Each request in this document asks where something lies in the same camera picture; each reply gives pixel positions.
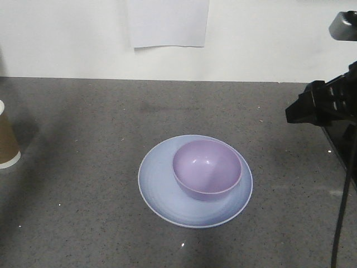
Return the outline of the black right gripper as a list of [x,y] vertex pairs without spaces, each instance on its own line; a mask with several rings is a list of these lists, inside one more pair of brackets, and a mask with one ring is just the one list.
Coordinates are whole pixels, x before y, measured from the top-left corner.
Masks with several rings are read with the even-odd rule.
[[347,73],[329,82],[315,80],[306,85],[297,100],[286,108],[288,123],[329,126],[333,121],[356,124],[356,62]]

